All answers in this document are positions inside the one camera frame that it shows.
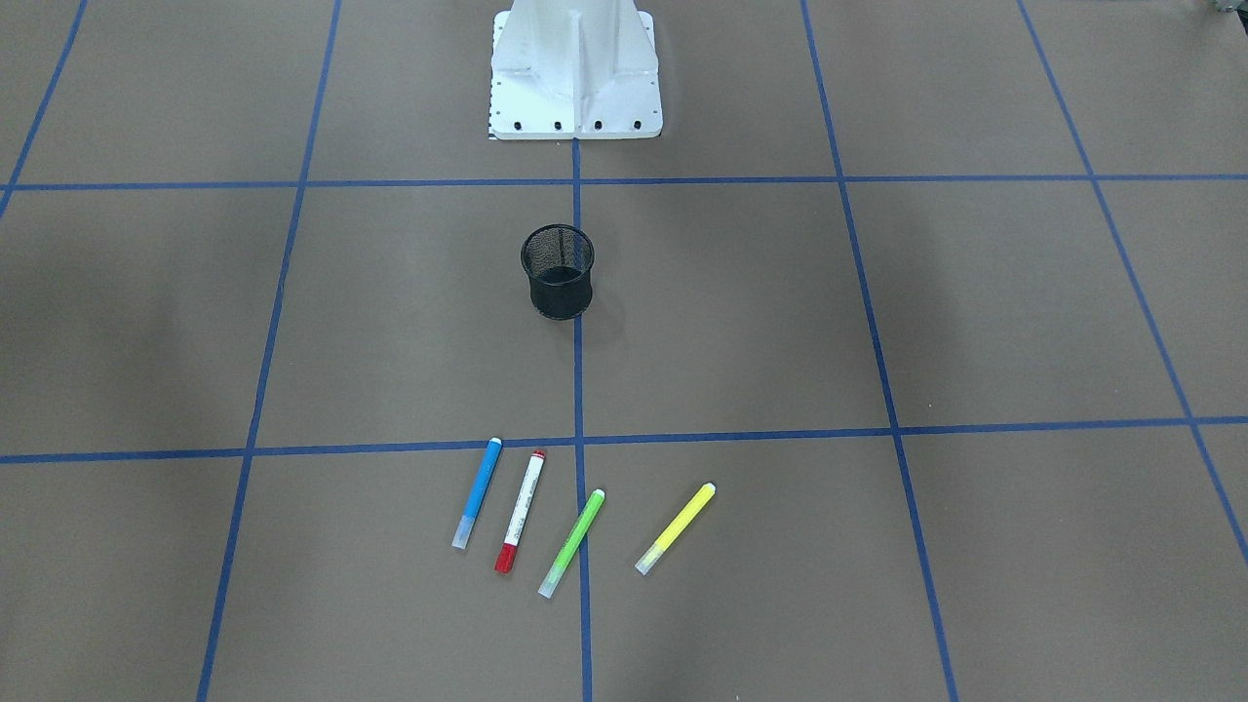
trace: blue tape line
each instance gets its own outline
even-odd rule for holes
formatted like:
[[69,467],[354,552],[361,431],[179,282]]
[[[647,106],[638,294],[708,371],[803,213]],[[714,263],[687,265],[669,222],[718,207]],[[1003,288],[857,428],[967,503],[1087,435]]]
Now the blue tape line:
[[902,436],[935,436],[950,433],[1008,433],[1022,431],[1092,431],[1107,428],[1139,428],[1188,426],[1183,417],[1157,417],[1144,420],[1088,420],[1068,422],[1015,422],[991,425],[934,425],[899,427]]
[[741,185],[766,182],[836,182],[836,176],[676,176],[676,177],[587,177],[584,185]]
[[[507,448],[542,448],[544,446],[573,446],[575,438],[540,437],[508,438]],[[469,441],[409,441],[392,443],[337,443],[328,446],[260,446],[256,456],[322,456],[342,453],[411,453],[421,451],[472,451],[480,448],[480,440]]]
[[1086,175],[1055,174],[1055,175],[955,175],[955,174],[917,174],[917,175],[880,175],[880,176],[845,176],[845,182],[1035,182],[1035,181],[1085,181]]
[[1066,126],[1071,131],[1071,139],[1075,140],[1075,147],[1080,152],[1083,167],[1087,170],[1088,176],[1092,176],[1092,191],[1096,194],[1097,204],[1101,205],[1101,212],[1104,215],[1106,225],[1109,227],[1109,235],[1113,237],[1113,245],[1117,247],[1118,257],[1122,260],[1122,266],[1127,271],[1127,279],[1131,281],[1131,289],[1136,294],[1136,301],[1139,304],[1139,310],[1143,312],[1144,320],[1148,324],[1148,331],[1153,335],[1153,342],[1157,345],[1157,352],[1161,353],[1162,365],[1166,367],[1166,375],[1171,378],[1171,385],[1174,388],[1176,397],[1178,397],[1178,403],[1183,408],[1183,416],[1191,422],[1192,438],[1196,441],[1196,446],[1201,452],[1201,460],[1204,461],[1204,470],[1208,472],[1209,481],[1213,483],[1213,490],[1218,496],[1218,501],[1222,503],[1222,512],[1226,515],[1227,522],[1231,526],[1231,532],[1234,535],[1236,543],[1239,546],[1239,556],[1244,565],[1248,565],[1248,540],[1244,538],[1239,518],[1236,516],[1231,500],[1227,498],[1226,490],[1222,486],[1222,477],[1218,475],[1218,468],[1213,463],[1213,457],[1209,456],[1209,452],[1204,446],[1204,437],[1201,435],[1199,425],[1194,421],[1194,415],[1192,413],[1192,406],[1188,402],[1187,392],[1183,390],[1183,383],[1179,381],[1178,372],[1174,370],[1174,363],[1171,361],[1169,351],[1166,349],[1166,341],[1162,339],[1161,327],[1157,325],[1157,319],[1153,316],[1153,311],[1148,305],[1148,299],[1144,296],[1144,289],[1139,282],[1139,277],[1136,275],[1136,267],[1131,264],[1131,256],[1127,254],[1127,246],[1123,244],[1122,236],[1118,232],[1118,225],[1114,222],[1113,212],[1109,210],[1109,202],[1106,200],[1104,192],[1101,190],[1101,182],[1096,177],[1096,171],[1092,169],[1092,161],[1088,159],[1087,150],[1083,147],[1083,140],[1080,137],[1080,131],[1075,126],[1075,117],[1071,116],[1070,107],[1066,104],[1066,97],[1062,95],[1062,89],[1057,85],[1057,77],[1053,75],[1053,69],[1048,62],[1045,46],[1040,41],[1040,34],[1036,31],[1036,25],[1031,20],[1031,12],[1027,11],[1027,5],[1023,0],[1016,0],[1016,2],[1018,5],[1018,12],[1022,15],[1023,24],[1027,25],[1027,32],[1031,35],[1031,41],[1036,46],[1036,54],[1040,56],[1040,62],[1045,67],[1045,75],[1048,77],[1048,85],[1053,90],[1057,105],[1062,109],[1062,116],[1066,119]]
[[[597,185],[745,185],[745,184],[801,184],[801,182],[1083,182],[1111,180],[1126,182],[1182,182],[1182,181],[1238,181],[1248,180],[1248,174],[912,174],[912,175],[847,175],[844,177],[821,175],[792,176],[680,176],[680,177],[587,177],[583,186]],[[510,186],[565,186],[572,179],[357,179],[310,180],[307,187],[510,187]],[[240,181],[186,181],[186,182],[22,182],[2,185],[0,190],[64,191],[64,190],[246,190],[298,187],[297,180],[240,180]]]
[[[580,140],[572,140],[572,226],[580,229]],[[577,448],[577,512],[585,508],[585,395],[584,395],[584,327],[580,317],[573,321],[573,408]],[[580,542],[580,697],[594,700],[593,627],[589,597],[589,535]]]
[[[1248,415],[1184,417],[1149,417],[1138,420],[1086,420],[1060,422],[1013,422],[985,425],[929,425],[900,426],[902,436],[935,436],[960,433],[1008,433],[1030,431],[1098,431],[1113,428],[1147,428],[1169,426],[1236,426],[1248,425]],[[827,440],[892,436],[890,427],[781,430],[781,431],[720,431],[695,433],[622,433],[584,436],[544,436],[535,438],[508,438],[514,448],[540,448],[544,446],[618,446],[626,443],[696,443],[715,441],[782,441]],[[331,443],[306,446],[257,446],[247,448],[187,448],[173,451],[104,451],[82,453],[15,453],[0,455],[0,465],[30,463],[85,463],[106,461],[167,461],[177,458],[240,458],[243,456],[322,456],[343,453],[412,453],[421,451],[470,451],[480,448],[480,440],[464,441],[403,441],[384,443]]]
[[87,463],[105,461],[170,461],[178,458],[241,458],[245,448],[186,448],[173,451],[99,451],[87,453],[17,453],[0,456],[0,466],[30,463]]
[[936,636],[936,646],[940,652],[941,668],[945,672],[945,687],[950,702],[957,702],[957,682],[953,677],[953,665],[948,655],[948,645],[945,638],[945,622],[941,616],[940,600],[936,596],[936,582],[931,572],[931,562],[927,557],[927,542],[924,537],[922,520],[919,515],[919,503],[915,498],[914,485],[910,480],[910,465],[906,460],[906,450],[902,445],[901,433],[897,425],[897,410],[892,398],[892,386],[889,382],[889,368],[884,360],[884,347],[880,344],[880,330],[876,325],[875,307],[871,302],[871,290],[867,285],[866,266],[862,264],[862,250],[859,245],[857,227],[854,222],[854,210],[850,205],[849,186],[845,182],[845,170],[841,165],[840,147],[836,142],[836,126],[832,121],[832,110],[827,99],[827,89],[824,84],[824,71],[819,61],[819,47],[815,44],[815,29],[810,20],[810,6],[806,0],[801,0],[801,17],[806,27],[806,44],[810,49],[810,62],[815,71],[815,84],[819,87],[819,102],[824,110],[824,125],[827,129],[827,146],[832,154],[832,165],[839,179],[837,189],[841,195],[841,207],[845,210],[845,227],[850,237],[850,247],[854,252],[854,267],[859,277],[859,287],[862,295],[862,309],[866,312],[867,327],[871,332],[871,347],[875,352],[875,363],[880,373],[880,388],[884,392],[884,405],[889,413],[889,428],[892,433],[892,447],[897,455],[897,467],[901,472],[901,485],[906,493],[906,508],[910,512],[910,527],[915,537],[915,550],[919,556],[919,567],[924,577],[924,588],[927,592],[927,607],[931,613],[932,631]]
[[293,180],[212,180],[188,182],[36,182],[20,184],[14,190],[49,192],[61,190],[250,190],[261,187],[298,187]]
[[303,146],[303,165],[300,169],[300,186],[295,194],[291,209],[291,224],[286,232],[286,246],[282,251],[282,267],[277,276],[277,290],[273,295],[273,309],[268,321],[268,334],[265,340],[265,356],[260,365],[260,378],[256,381],[256,402],[252,410],[251,425],[247,430],[247,451],[238,471],[238,490],[235,493],[235,507],[230,516],[230,536],[226,540],[226,552],[221,562],[221,580],[217,583],[217,600],[212,608],[212,623],[208,627],[208,642],[203,652],[203,667],[200,671],[197,702],[206,702],[208,686],[212,682],[212,666],[217,655],[217,641],[221,635],[221,621],[225,616],[226,598],[230,592],[230,576],[233,568],[235,550],[238,543],[238,528],[242,522],[243,503],[247,498],[247,483],[251,480],[251,451],[256,447],[260,433],[260,417],[265,407],[265,392],[268,387],[268,371],[273,363],[273,347],[277,345],[277,326],[282,319],[282,304],[286,295],[286,276],[291,269],[291,254],[295,250],[295,237],[300,227],[300,212],[303,207],[303,194],[312,167],[312,150],[316,145],[316,130],[321,120],[321,106],[324,102],[324,89],[329,80],[329,64],[333,60],[333,42],[338,34],[338,17],[342,14],[342,0],[334,0],[333,14],[329,16],[329,35],[324,42],[324,55],[321,60],[321,79],[317,82],[316,101],[312,104],[312,119],[308,122],[307,142]]
[[794,430],[794,431],[715,431],[698,433],[636,433],[587,436],[588,446],[613,446],[622,443],[696,443],[704,441],[776,441],[799,438],[854,438],[864,436],[891,436],[887,427]]
[[565,177],[495,177],[495,179],[432,179],[432,180],[311,180],[308,187],[500,187],[500,186],[548,186],[570,185]]
[[1222,417],[1196,417],[1196,423],[1208,426],[1248,425],[1248,415],[1227,415]]
[[74,21],[70,24],[70,32],[65,37],[65,45],[61,46],[61,55],[56,59],[56,67],[52,69],[52,77],[47,81],[47,87],[44,90],[44,99],[39,101],[39,109],[35,110],[35,119],[31,120],[30,129],[26,130],[26,140],[21,144],[17,161],[12,165],[12,172],[9,174],[9,187],[5,189],[4,195],[0,195],[0,217],[4,217],[5,210],[9,209],[9,200],[12,199],[14,186],[17,185],[17,179],[21,177],[21,170],[26,167],[26,159],[30,157],[30,149],[35,145],[39,126],[44,122],[47,106],[52,102],[52,94],[56,92],[56,85],[61,81],[65,62],[70,59],[70,51],[74,50],[74,41],[77,39],[79,29],[82,26],[86,2],[87,0],[79,2],[79,9],[74,14]]
[[212,603],[212,623],[208,625],[208,642],[203,650],[203,667],[200,668],[200,686],[195,698],[206,702],[208,683],[212,680],[212,666],[217,657],[217,642],[221,640],[221,620],[226,611],[226,596],[230,591],[230,575],[233,572],[233,556],[238,546],[238,526],[242,523],[242,507],[247,500],[247,483],[251,481],[251,456],[245,456],[238,471],[238,487],[235,490],[235,505],[230,512],[230,532],[226,536],[226,552],[221,560],[221,576],[217,580],[217,596]]

